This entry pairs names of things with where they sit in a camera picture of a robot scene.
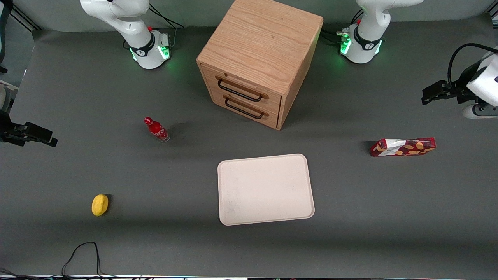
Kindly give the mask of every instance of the coca-cola bottle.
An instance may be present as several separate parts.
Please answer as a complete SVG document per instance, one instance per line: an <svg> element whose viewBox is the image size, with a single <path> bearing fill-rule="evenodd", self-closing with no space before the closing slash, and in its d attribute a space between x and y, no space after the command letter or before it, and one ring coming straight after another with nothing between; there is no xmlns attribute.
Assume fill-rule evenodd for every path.
<svg viewBox="0 0 498 280"><path fill-rule="evenodd" d="M161 142L167 142L169 140L169 133L160 123L153 121L150 117L143 119L143 122L149 127L150 133L156 136Z"/></svg>

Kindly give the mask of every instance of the black metal handle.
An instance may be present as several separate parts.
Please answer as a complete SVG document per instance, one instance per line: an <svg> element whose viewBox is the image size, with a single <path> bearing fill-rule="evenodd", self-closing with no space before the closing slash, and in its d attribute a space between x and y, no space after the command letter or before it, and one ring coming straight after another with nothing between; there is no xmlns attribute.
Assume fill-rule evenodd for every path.
<svg viewBox="0 0 498 280"><path fill-rule="evenodd" d="M254 99L254 98L249 97L249 96L247 96L247 95L245 95L245 94L242 94L242 93L240 93L240 92L237 92L237 91L235 91L235 90L233 90L233 89L229 89L229 88L227 88L227 87L225 87L225 86L222 86L222 85L221 85L221 82L223 82L223 80L222 80L222 79L218 79L218 86L220 87L220 89L222 89L222 90L226 90L226 91L228 91L228 92L230 92L230 93L233 93L233 94L235 94L235 95L238 95L238 96L240 96L240 97L242 97L242 98L245 98L245 99L247 99L247 100L251 100L252 102L259 102L259 101L261 101L261 98L263 98L263 95L261 95L261 94L260 94L260 95L259 95L259 97L258 97L257 99Z"/></svg>
<svg viewBox="0 0 498 280"><path fill-rule="evenodd" d="M242 109L239 109L239 108L237 108L237 107L235 107L235 106L232 106L232 105L228 104L228 100L229 100L229 98L228 98L228 97L226 97L226 98L225 98L225 105L227 105L227 107L228 107L228 108L232 108L232 109L234 109L234 110L236 110L236 111L238 111L238 112L241 112L241 113L242 113L242 114L244 114L244 115L248 115L249 117L254 118L254 119L256 119L256 120L259 120L259 119L261 119L261 118L264 116L264 113L261 113L261 115L256 116L256 115L253 115L253 114L251 114L251 113L248 113L248 112L246 112L246 111L244 111L244 110L242 110Z"/></svg>

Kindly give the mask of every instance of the white tray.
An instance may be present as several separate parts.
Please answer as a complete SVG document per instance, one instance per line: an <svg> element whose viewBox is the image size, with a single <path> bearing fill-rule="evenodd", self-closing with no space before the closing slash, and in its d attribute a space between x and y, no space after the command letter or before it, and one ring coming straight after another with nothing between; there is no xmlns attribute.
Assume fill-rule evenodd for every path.
<svg viewBox="0 0 498 280"><path fill-rule="evenodd" d="M315 213L302 154L222 161L218 195L226 226L307 219Z"/></svg>

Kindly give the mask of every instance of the gray tabletop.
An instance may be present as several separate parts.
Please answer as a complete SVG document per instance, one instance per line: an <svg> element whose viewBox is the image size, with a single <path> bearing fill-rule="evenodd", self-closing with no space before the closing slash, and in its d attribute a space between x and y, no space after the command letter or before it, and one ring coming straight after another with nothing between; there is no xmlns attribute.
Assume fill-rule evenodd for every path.
<svg viewBox="0 0 498 280"><path fill-rule="evenodd" d="M212 32L179 30L172 59L156 70L141 69L117 32L35 34L11 117L53 130L59 144L0 145L3 267L57 273L91 240L111 274L498 277L498 123L465 119L456 100L420 102L458 46L492 44L488 15L393 23L367 65L320 40L280 132L211 102L195 58ZM463 50L455 76L483 55ZM170 130L170 142L148 134L145 116ZM369 156L370 141L420 137L438 148ZM289 153L308 158L315 215L222 225L218 163ZM113 203L96 218L99 193ZM87 247L67 272L94 267Z"/></svg>

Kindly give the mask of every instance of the wooden drawer unit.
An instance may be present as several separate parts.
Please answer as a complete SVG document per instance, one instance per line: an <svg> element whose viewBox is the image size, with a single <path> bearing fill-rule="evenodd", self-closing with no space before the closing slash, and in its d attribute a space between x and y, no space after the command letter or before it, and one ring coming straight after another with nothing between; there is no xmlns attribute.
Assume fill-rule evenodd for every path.
<svg viewBox="0 0 498 280"><path fill-rule="evenodd" d="M217 105L280 130L323 18L272 0L235 0L197 57Z"/></svg>

